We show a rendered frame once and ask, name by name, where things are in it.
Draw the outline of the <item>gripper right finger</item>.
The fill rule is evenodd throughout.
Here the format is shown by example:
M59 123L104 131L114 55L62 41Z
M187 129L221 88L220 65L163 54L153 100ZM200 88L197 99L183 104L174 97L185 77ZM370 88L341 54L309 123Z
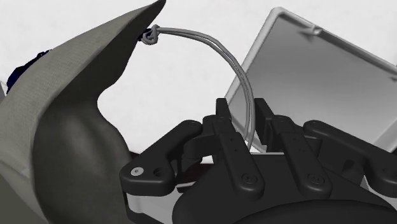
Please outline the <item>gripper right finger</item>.
M297 168L322 165L357 185L366 178L377 193L397 198L397 155L319 120L299 126L262 98L254 105L256 133L268 152L283 152Z

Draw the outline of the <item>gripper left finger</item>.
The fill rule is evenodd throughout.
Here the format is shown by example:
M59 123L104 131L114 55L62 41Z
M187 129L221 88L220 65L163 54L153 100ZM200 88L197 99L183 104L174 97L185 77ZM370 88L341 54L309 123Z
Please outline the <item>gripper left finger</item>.
M233 189L249 200L258 200L264 179L241 134L231 121L226 99L216 100L214 115L202 122L185 120L144 150L119 173L122 190L129 195L162 197L170 194L188 165L215 156L226 165Z

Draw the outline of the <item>dark blue thing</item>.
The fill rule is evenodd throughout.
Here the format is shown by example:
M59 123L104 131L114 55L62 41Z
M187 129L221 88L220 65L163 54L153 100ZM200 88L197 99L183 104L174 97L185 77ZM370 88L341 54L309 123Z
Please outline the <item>dark blue thing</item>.
M46 55L49 51L51 51L51 49L44 51L44 52L40 52L36 55L35 58L33 58L32 60L28 61L25 65L23 66L19 66L17 68L14 69L14 71L10 74L6 85L8 87L6 93L8 94L12 88L12 86L14 86L14 84L16 83L16 81L19 79L19 77L21 77L21 75L23 75L23 73L29 68L31 67L37 60L39 60L42 56Z

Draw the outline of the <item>grey tablet with white frame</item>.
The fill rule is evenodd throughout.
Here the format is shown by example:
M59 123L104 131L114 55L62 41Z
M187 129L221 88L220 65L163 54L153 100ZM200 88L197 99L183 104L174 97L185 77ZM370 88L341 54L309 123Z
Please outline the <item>grey tablet with white frame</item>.
M397 66L281 7L243 64L254 96L302 125L320 120L397 149Z

